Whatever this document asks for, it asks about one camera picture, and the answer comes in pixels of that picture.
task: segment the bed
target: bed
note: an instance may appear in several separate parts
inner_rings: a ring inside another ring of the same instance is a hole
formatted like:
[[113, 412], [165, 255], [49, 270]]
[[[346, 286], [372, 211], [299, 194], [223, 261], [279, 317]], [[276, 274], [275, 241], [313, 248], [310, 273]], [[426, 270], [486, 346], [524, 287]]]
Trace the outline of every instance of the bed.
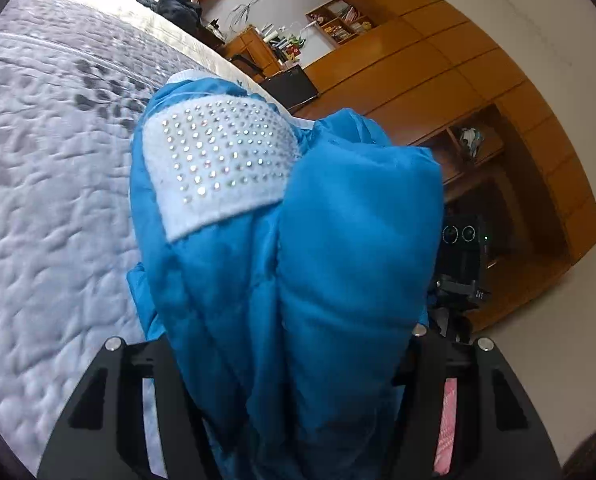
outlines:
[[[140, 259], [132, 130], [185, 69], [237, 82], [288, 115], [135, 0], [10, 0], [0, 15], [0, 433], [32, 473], [105, 339], [143, 339], [124, 276]], [[154, 420], [150, 459], [164, 475]]]

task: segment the mattress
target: mattress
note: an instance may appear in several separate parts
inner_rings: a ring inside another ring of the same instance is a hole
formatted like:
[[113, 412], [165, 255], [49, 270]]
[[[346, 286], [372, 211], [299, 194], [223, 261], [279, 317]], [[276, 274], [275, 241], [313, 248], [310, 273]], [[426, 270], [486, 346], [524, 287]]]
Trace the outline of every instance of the mattress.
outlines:
[[255, 90], [188, 36], [154, 35], [68, 0], [11, 0], [0, 16], [0, 432], [33, 473], [105, 339], [143, 340], [124, 275], [140, 259], [127, 193], [145, 103], [185, 69], [221, 66]]

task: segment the blue puffer jacket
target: blue puffer jacket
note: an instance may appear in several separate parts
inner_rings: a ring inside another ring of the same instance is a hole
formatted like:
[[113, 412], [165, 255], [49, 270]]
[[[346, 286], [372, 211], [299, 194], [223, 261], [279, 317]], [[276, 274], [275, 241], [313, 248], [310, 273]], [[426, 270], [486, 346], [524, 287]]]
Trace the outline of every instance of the blue puffer jacket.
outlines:
[[430, 151], [204, 77], [152, 98], [132, 153], [128, 282], [225, 478], [375, 478], [440, 238]]

